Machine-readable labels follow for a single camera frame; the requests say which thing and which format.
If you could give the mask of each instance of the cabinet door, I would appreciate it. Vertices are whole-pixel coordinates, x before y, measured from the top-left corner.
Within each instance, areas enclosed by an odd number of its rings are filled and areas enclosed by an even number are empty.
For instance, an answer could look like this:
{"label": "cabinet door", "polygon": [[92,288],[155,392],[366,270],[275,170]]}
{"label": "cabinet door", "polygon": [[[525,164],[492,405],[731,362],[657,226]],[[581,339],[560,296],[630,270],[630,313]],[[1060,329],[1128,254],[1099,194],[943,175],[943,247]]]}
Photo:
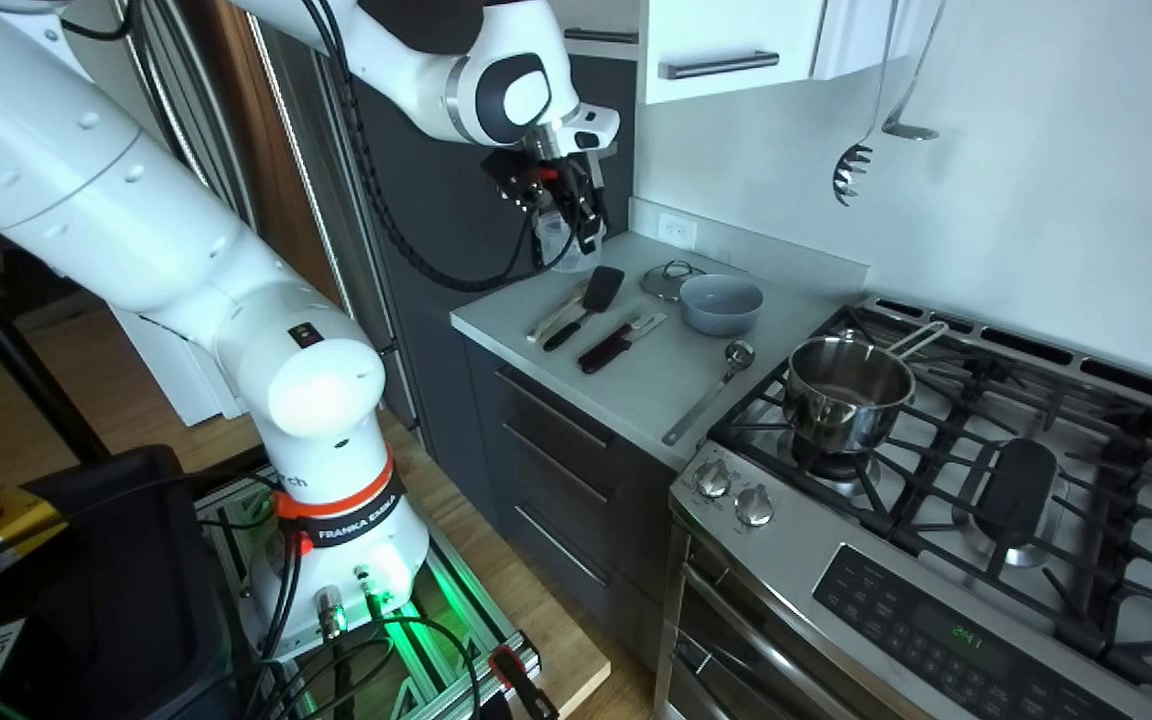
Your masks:
{"label": "cabinet door", "polygon": [[889,60],[920,56],[941,0],[827,0],[814,81],[837,81]]}
{"label": "cabinet door", "polygon": [[547,0],[571,56],[641,60],[643,0]]}
{"label": "cabinet door", "polygon": [[824,0],[643,0],[643,103],[814,77]]}

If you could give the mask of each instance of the pot handle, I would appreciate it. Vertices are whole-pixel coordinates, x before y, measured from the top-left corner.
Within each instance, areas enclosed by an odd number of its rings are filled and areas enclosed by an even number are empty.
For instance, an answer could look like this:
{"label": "pot handle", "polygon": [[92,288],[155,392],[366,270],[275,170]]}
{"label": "pot handle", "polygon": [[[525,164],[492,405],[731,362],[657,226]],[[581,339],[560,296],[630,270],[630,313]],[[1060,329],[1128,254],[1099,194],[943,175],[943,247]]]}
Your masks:
{"label": "pot handle", "polygon": [[950,331],[943,318],[928,318],[928,323],[920,323],[917,331],[909,331],[909,334],[900,334],[895,344],[889,344],[889,351],[894,351],[895,361],[909,361],[911,351],[937,344],[943,331]]}

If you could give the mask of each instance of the stove knob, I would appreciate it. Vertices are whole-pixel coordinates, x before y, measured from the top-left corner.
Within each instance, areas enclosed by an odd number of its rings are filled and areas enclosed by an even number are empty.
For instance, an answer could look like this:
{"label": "stove knob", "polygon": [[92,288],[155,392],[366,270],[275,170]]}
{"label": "stove knob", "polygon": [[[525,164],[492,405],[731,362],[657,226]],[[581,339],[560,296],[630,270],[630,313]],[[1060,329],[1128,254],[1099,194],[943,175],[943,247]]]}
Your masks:
{"label": "stove knob", "polygon": [[696,488],[700,488],[706,498],[728,497],[731,491],[728,462],[725,458],[706,462],[700,477],[696,477]]}
{"label": "stove knob", "polygon": [[735,521],[748,528],[773,522],[773,497],[763,484],[754,484],[748,491],[741,491]]}

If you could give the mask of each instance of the white wall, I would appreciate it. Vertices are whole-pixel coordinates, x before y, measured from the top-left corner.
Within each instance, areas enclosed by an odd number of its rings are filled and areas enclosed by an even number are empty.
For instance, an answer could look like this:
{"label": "white wall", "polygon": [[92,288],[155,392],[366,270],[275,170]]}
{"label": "white wall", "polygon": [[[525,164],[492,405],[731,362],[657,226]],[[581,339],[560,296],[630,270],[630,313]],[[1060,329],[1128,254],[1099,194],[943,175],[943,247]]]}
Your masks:
{"label": "white wall", "polygon": [[950,0],[841,207],[875,77],[641,109],[637,194],[873,265],[873,288],[1152,372],[1152,0]]}

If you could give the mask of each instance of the wire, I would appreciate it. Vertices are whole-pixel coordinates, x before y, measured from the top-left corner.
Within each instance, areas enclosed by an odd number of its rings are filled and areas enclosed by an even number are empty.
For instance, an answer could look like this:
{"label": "wire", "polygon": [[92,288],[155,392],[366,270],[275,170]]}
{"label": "wire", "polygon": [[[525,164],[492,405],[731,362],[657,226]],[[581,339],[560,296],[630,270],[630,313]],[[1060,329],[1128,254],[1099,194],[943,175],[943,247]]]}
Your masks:
{"label": "wire", "polygon": [[262,532],[262,528],[263,528],[263,521],[232,522],[232,521],[211,521],[211,517],[204,517],[202,522],[204,522],[204,528],[232,528],[232,532]]}
{"label": "wire", "polygon": [[304,0],[304,10],[313,16],[336,73],[342,73],[342,96],[345,96],[345,110],[349,118],[358,124],[358,164],[359,164],[359,175],[366,175],[366,193],[368,193],[368,204],[380,218],[380,231],[391,240],[391,247],[431,282],[441,288],[451,288],[451,293],[498,293],[503,282],[511,282],[511,269],[517,258],[525,254],[525,236],[517,240],[517,247],[507,251],[507,265],[492,274],[451,274],[443,269],[438,269],[411,240],[410,231],[398,223],[391,207],[388,207],[388,194],[380,187],[380,166],[378,166],[378,156],[373,156],[373,138],[368,138],[368,118],[366,118],[366,109],[359,109],[359,96],[358,96],[358,83],[353,83],[353,73],[349,73],[349,56],[345,56],[345,38],[342,38],[342,23],[336,23],[336,10],[325,2],[325,0]]}
{"label": "wire", "polygon": [[567,231],[565,247],[539,265],[539,270],[555,269],[576,247],[576,231]]}
{"label": "wire", "polygon": [[383,624],[420,624],[420,626],[441,633],[466,658],[472,717],[486,717],[479,671],[472,669],[472,644],[469,639],[461,639],[450,624],[438,624],[438,618],[425,618],[425,615],[383,615]]}
{"label": "wire", "polygon": [[322,615],[322,635],[327,644],[327,657],[331,657],[331,693],[336,700],[345,697],[345,702],[336,702],[336,720],[349,720],[353,717],[353,669],[345,658],[345,647],[342,647],[342,633],[331,633],[331,615]]}
{"label": "wire", "polygon": [[73,21],[60,21],[60,26],[78,32],[78,35],[89,35],[89,38],[100,38],[100,44],[113,44],[113,38],[131,35],[131,2],[137,0],[129,0],[129,6],[124,6],[115,26],[84,26],[84,23],[73,23]]}
{"label": "wire", "polygon": [[[302,535],[304,528],[302,522],[283,522],[283,567],[281,567],[281,590],[275,590],[275,602],[271,602],[271,615],[270,615],[270,626],[258,644],[258,663],[270,663],[271,650],[281,647],[283,639],[283,626],[289,626],[289,615],[294,615],[294,602],[298,602],[298,590],[302,590]],[[262,700],[262,677],[253,681],[253,693],[245,700],[245,710],[240,717],[253,717],[253,702]]]}
{"label": "wire", "polygon": [[388,658],[391,658],[391,650],[383,650],[358,683],[349,683],[345,693],[336,693],[331,702],[310,710],[310,720],[313,720],[313,717],[327,717],[327,710],[336,710],[336,707],[349,707],[353,697],[358,697],[359,686],[368,686],[368,683],[388,669]]}
{"label": "wire", "polygon": [[[378,639],[366,639],[366,644],[353,644],[349,650],[345,650],[345,663],[349,658],[358,658],[359,650],[368,650],[368,647],[388,647],[388,639],[383,635],[378,635]],[[342,658],[325,658],[322,669],[313,669],[310,677],[302,671],[302,686],[298,686],[298,697],[294,700],[302,700],[302,697],[310,697],[310,686],[316,683],[316,681],[325,681],[325,671],[331,671]],[[281,697],[263,697],[258,707],[253,707],[253,717],[271,717]]]}

